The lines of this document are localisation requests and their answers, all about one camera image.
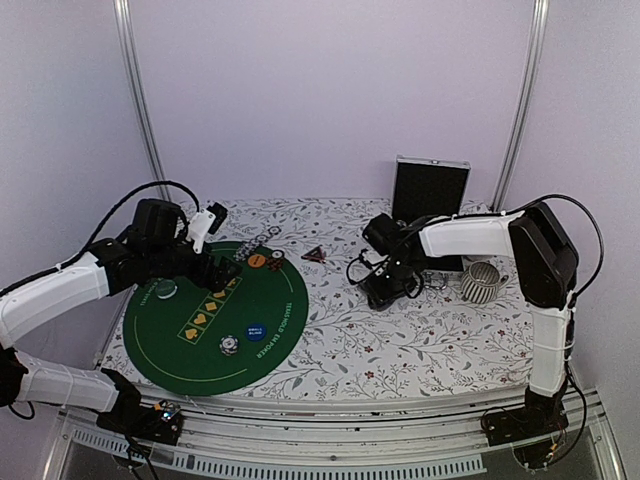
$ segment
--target floral pattern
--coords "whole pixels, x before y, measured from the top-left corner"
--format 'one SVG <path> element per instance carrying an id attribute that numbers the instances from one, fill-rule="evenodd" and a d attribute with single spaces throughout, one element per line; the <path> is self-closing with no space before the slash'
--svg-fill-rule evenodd
<path id="1" fill-rule="evenodd" d="M 485 391 L 527 381 L 533 329 L 510 259 L 488 259 L 509 281 L 487 305 L 461 298 L 460 275 L 452 274 L 443 290 L 425 289 L 417 299 L 403 298 L 375 312 L 348 283 L 345 268 L 368 247 L 362 230 L 371 218 L 390 211 L 388 200 L 254 200 L 225 206 L 229 217 L 208 240 L 245 240 L 280 226 L 280 235 L 267 245 L 285 251 L 309 291 L 307 326 L 289 358 L 228 395 L 390 399 Z M 464 210 L 486 207 L 469 203 Z M 318 245 L 326 252 L 324 264 L 300 258 Z M 122 321 L 102 366 L 151 384 L 126 355 Z"/>

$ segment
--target blue poker chip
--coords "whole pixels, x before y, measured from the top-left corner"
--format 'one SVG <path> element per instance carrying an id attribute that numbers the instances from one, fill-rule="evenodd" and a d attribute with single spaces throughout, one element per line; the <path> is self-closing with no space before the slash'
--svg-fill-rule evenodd
<path id="1" fill-rule="evenodd" d="M 249 325 L 245 331 L 247 340 L 250 342 L 259 342 L 267 336 L 267 327 L 262 323 L 254 323 Z"/>

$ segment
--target robotic arm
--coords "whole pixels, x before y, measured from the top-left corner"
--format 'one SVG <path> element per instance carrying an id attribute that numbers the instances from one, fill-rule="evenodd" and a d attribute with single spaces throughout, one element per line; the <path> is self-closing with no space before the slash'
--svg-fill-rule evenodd
<path id="1" fill-rule="evenodd" d="M 225 258 L 216 264 L 205 251 L 204 238 L 218 230 L 226 215 L 226 209 L 215 204 L 198 211 L 189 222 L 176 204 L 141 200 L 132 224 L 118 238 L 95 242 L 72 265 L 58 267 L 55 273 L 0 296 L 0 406 L 36 401 L 86 407 L 104 412 L 98 420 L 101 427 L 134 436 L 145 431 L 146 437 L 138 436 L 174 443 L 179 415 L 141 407 L 139 392 L 119 373 L 46 362 L 16 352 L 14 345 L 31 330 L 76 306 L 153 278 L 185 276 L 200 288 L 221 291 L 241 267 Z M 183 228 L 176 234 L 179 220 Z M 173 424 L 157 423 L 158 417 Z M 162 433 L 163 428 L 151 432 L 150 424 L 165 427 L 168 435 Z"/>
<path id="2" fill-rule="evenodd" d="M 429 259 L 447 255 L 501 255 L 515 259 L 520 289 L 533 319 L 533 367 L 525 406 L 483 418 L 489 443 L 501 444 L 567 426 L 562 396 L 573 345 L 578 253 L 544 202 L 512 214 L 431 219 L 398 226 L 387 215 L 367 225 L 364 238 L 387 259 L 360 286 L 374 309 L 413 291 Z"/>

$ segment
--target stack of poker chips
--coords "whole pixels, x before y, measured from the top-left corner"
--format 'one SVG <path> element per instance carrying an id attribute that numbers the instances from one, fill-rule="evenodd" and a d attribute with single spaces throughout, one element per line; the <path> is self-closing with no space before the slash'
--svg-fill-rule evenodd
<path id="1" fill-rule="evenodd" d="M 284 252 L 282 250 L 274 250 L 267 259 L 267 268 L 272 272 L 277 272 L 284 266 Z"/>
<path id="2" fill-rule="evenodd" d="M 243 242 L 242 245 L 240 245 L 240 248 L 238 248 L 238 250 L 234 254 L 233 259 L 236 262 L 244 262 L 253 254 L 253 252 L 256 251 L 258 247 L 261 247 L 262 245 L 267 243 L 269 239 L 271 239 L 275 235 L 278 235 L 281 231 L 282 229 L 280 227 L 269 227 L 267 233 L 257 235 L 248 242 Z"/>
<path id="3" fill-rule="evenodd" d="M 226 337 L 222 337 L 220 340 L 220 351 L 224 353 L 226 356 L 231 356 L 238 353 L 238 346 L 240 342 L 233 335 L 227 335 Z"/>

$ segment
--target yellow spade symbol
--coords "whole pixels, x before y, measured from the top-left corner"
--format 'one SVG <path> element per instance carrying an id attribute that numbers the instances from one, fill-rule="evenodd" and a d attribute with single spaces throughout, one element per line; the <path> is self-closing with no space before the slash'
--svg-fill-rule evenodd
<path id="1" fill-rule="evenodd" d="M 202 325 L 203 323 L 207 323 L 207 318 L 202 313 L 199 313 L 193 323 L 196 325 Z"/>

